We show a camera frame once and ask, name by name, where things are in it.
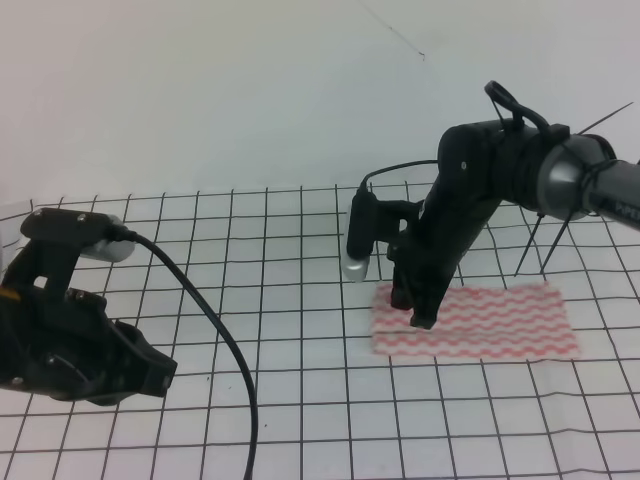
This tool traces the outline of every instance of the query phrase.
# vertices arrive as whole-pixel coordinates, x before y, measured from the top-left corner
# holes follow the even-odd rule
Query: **black cable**
[[[400,170],[401,168],[416,167],[418,165],[432,165],[434,163],[438,163],[438,161],[437,160],[418,160],[417,162],[401,163],[399,165],[392,165],[390,167],[381,168],[380,170],[375,170],[365,175],[365,177],[362,179],[362,182],[360,183],[360,188],[366,189],[367,182],[369,181],[369,179],[371,177],[375,177],[376,175],[392,172],[393,170]]]
[[[182,284],[189,295],[191,295],[191,298],[193,298],[193,300],[198,304],[211,324],[215,327],[218,333],[220,333],[220,336],[227,343],[227,346],[229,347],[229,350],[231,350],[233,358],[235,358],[236,363],[240,368],[240,373],[242,374],[242,378],[247,387],[247,394],[249,395],[249,410],[251,412],[251,436],[249,439],[249,455],[247,458],[247,466],[244,472],[243,479],[251,480],[253,465],[256,458],[256,449],[258,445],[258,400],[256,396],[256,389],[253,384],[253,379],[251,378],[249,366],[247,365],[247,362],[244,359],[244,356],[242,355],[242,351],[238,347],[238,344],[231,336],[231,333],[229,333],[229,330],[227,330],[227,327],[224,326],[224,324],[220,320],[220,317],[218,317],[218,315],[213,311],[204,297],[200,295],[200,292],[198,292],[196,287],[191,283],[191,281],[182,272],[182,270],[178,268],[174,261],[171,260],[171,258],[166,253],[164,253],[164,251],[162,251],[160,247],[158,247],[148,238],[145,238],[142,235],[139,235],[138,233],[131,231],[123,226],[116,226],[114,228],[112,239],[114,241],[129,240],[131,242],[139,243],[143,247],[149,249],[151,253],[153,253],[156,257],[158,257],[160,261],[165,264],[169,271],[171,271],[176,279]]]

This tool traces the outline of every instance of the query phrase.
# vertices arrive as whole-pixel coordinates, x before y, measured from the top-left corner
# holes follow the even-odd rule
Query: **white backdrop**
[[[493,118],[640,100],[637,0],[0,0],[0,201],[357,181]],[[640,157],[640,109],[599,132]]]

